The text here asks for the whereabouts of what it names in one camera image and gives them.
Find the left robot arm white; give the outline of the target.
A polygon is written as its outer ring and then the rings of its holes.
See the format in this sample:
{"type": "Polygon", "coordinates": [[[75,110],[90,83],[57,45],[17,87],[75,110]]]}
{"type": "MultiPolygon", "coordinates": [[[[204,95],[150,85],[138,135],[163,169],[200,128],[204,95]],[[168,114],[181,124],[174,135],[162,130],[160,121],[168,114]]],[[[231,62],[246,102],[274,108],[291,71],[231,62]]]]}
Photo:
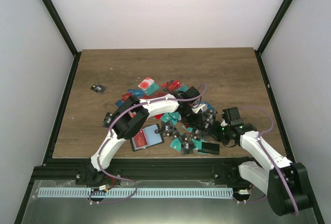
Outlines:
{"type": "Polygon", "coordinates": [[[178,112],[187,124],[196,124],[197,113],[192,110],[191,104],[205,94],[207,85],[203,86],[202,93],[191,87],[184,93],[170,92],[152,99],[130,96],[112,114],[108,133],[86,166],[87,178],[95,185],[101,184],[106,178],[105,169],[118,149],[126,140],[133,138],[150,117],[178,112]]]}

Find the black leather card holder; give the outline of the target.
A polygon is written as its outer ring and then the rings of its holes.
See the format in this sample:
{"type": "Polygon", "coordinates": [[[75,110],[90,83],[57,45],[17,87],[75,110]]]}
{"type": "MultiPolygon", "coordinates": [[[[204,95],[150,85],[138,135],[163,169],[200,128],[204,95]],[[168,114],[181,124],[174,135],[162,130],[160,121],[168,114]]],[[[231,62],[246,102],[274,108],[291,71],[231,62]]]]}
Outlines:
{"type": "MultiPolygon", "coordinates": [[[[144,131],[144,134],[145,134],[145,137],[146,137],[146,140],[148,143],[146,148],[164,143],[164,137],[162,135],[163,131],[160,128],[159,124],[153,124],[153,125],[147,126],[145,128],[142,128],[142,130],[144,131]]],[[[137,151],[146,149],[146,148],[143,148],[140,150],[134,150],[131,139],[130,139],[130,144],[131,144],[131,148],[132,148],[133,152],[137,152],[137,151]]]]}

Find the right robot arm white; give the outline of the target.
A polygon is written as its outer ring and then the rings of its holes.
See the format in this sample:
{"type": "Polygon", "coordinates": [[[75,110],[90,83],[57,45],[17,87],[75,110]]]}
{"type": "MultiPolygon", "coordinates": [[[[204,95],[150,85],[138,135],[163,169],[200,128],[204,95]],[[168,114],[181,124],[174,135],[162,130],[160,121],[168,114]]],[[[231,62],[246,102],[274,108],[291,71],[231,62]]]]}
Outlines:
{"type": "Polygon", "coordinates": [[[236,184],[245,180],[261,190],[278,216],[298,215],[313,206],[312,188],[306,167],[282,156],[250,123],[244,123],[237,107],[222,111],[222,121],[214,122],[212,134],[221,142],[235,144],[248,151],[254,161],[244,162],[230,170],[236,184]]]}

